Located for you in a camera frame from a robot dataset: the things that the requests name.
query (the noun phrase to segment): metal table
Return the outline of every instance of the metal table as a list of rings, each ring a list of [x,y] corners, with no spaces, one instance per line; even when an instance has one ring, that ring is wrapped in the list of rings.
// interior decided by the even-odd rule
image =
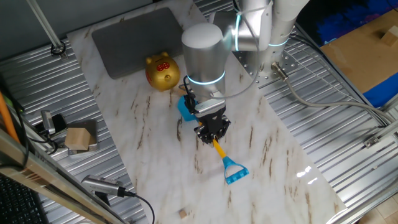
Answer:
[[[233,9],[232,2],[225,0],[199,0],[196,4],[205,16],[213,11]],[[26,108],[25,116],[32,124],[40,122],[40,110],[61,113],[68,123],[97,120],[99,151],[89,156],[69,157],[65,149],[59,149],[53,158],[61,166],[78,180],[88,174],[101,175],[121,180],[126,188],[134,190],[73,50],[67,39],[63,41],[67,60],[51,56],[50,46],[46,46],[0,62],[0,72]],[[306,45],[292,40],[289,44],[295,47],[288,47],[286,51],[317,74],[302,68],[286,54],[290,80],[306,100],[332,102],[349,100],[348,96],[363,98],[346,77],[325,69],[319,62],[320,56]],[[340,222],[342,218],[345,219],[343,223],[354,222],[398,191],[396,185],[391,184],[398,177],[397,144],[392,138],[384,138],[371,148],[364,145],[381,130],[380,124],[367,111],[350,106],[309,108],[297,103],[286,85],[272,77],[259,80],[257,85],[348,207],[335,220]],[[392,102],[387,108],[395,118],[398,118],[397,105]],[[45,197],[41,200],[51,223],[76,223],[84,219]],[[113,197],[110,202],[125,220],[145,222],[137,199]]]

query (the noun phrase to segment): marble surface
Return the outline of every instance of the marble surface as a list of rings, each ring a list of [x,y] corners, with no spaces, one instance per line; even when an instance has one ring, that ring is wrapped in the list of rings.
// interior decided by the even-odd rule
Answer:
[[[226,101],[232,124],[221,147],[250,174],[227,185],[214,148],[193,132],[177,109],[176,87],[158,92],[144,71],[112,80],[91,33],[115,22],[169,7],[183,29],[205,22],[191,1],[161,1],[68,34],[137,194],[153,206],[156,223],[326,223],[346,207],[253,85]],[[174,58],[182,77],[183,56]],[[245,89],[250,76],[231,54],[227,93]],[[150,221],[152,215],[144,210]],[[184,209],[188,216],[179,217]]]

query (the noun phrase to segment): small wooden cube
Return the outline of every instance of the small wooden cube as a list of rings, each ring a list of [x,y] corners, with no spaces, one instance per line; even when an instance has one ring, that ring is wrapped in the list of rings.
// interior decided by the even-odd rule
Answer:
[[[187,216],[187,213],[184,210],[180,211],[180,217],[181,219],[185,218]]]
[[[381,40],[390,47],[398,47],[398,27],[391,27]]]
[[[65,145],[71,150],[88,150],[90,138],[85,128],[68,128]]]

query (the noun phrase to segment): metal pole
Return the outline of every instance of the metal pole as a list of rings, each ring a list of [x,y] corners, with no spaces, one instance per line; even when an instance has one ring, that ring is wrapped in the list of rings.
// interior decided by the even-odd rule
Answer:
[[[51,43],[54,46],[52,49],[52,53],[55,55],[60,55],[62,59],[67,58],[65,54],[65,44],[60,41],[60,39],[55,34],[54,30],[51,28],[48,20],[45,18],[42,10],[40,9],[39,5],[37,4],[36,0],[26,0],[29,4],[30,8],[32,9],[33,13],[36,15],[37,20],[39,20],[40,24],[42,25],[45,33],[51,40]]]

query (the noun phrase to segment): blue brush head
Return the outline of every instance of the blue brush head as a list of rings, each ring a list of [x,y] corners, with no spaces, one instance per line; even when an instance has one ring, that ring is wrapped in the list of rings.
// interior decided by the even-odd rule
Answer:
[[[234,162],[232,159],[230,159],[228,156],[226,156],[226,157],[223,158],[223,163],[224,163],[224,169],[225,169],[225,170],[224,170],[224,178],[225,178],[225,181],[226,181],[226,183],[227,183],[228,185],[229,185],[229,184],[232,184],[233,182],[235,182],[235,181],[237,181],[237,180],[241,179],[242,177],[244,177],[244,176],[246,176],[246,175],[249,174],[249,170],[248,170],[246,167],[244,167],[244,166],[241,165],[241,164],[235,163],[235,162]],[[226,170],[227,170],[229,167],[231,167],[231,166],[240,166],[240,167],[242,167],[242,169],[239,170],[239,171],[237,171],[236,173],[230,175],[229,177],[227,177],[227,176],[226,176]]]

